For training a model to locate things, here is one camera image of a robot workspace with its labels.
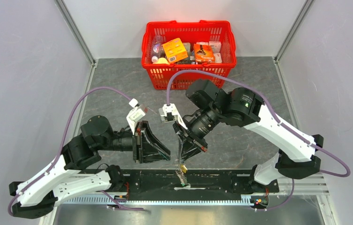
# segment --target red basket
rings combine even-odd
[[[182,42],[194,44],[198,41],[220,41],[222,43],[222,63],[204,63],[200,65],[178,65],[178,64],[152,64],[150,50],[155,35],[160,35],[162,41],[181,38]],[[200,22],[149,22],[146,33],[142,40],[142,67],[147,70],[153,87],[157,90],[165,90],[172,75],[184,69],[197,69],[223,77],[227,77],[231,69],[236,66],[236,45],[228,21],[204,21]],[[222,87],[224,80],[201,75],[197,73],[186,73],[179,75],[172,83],[171,88],[185,90],[195,80],[205,78],[211,80],[217,87]]]

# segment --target plastic bottle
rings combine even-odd
[[[162,49],[162,37],[160,35],[156,35],[153,38],[152,49],[150,53],[150,56],[152,57],[152,63],[156,63],[161,57],[161,54],[162,54],[161,49]]]

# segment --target white connector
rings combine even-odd
[[[138,101],[134,98],[128,104],[133,107],[133,109],[127,115],[127,122],[131,128],[132,134],[135,134],[135,126],[138,121],[146,115],[147,108],[144,105],[138,105]]]
[[[183,128],[185,128],[186,130],[188,129],[188,127],[184,123],[184,120],[179,114],[175,104],[170,104],[170,105],[164,104],[164,106],[159,109],[159,113],[160,113],[162,123],[176,121]]]

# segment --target yellow tag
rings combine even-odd
[[[182,172],[184,172],[184,173],[188,172],[188,168],[186,168],[185,165],[181,164],[180,168],[181,168]]]

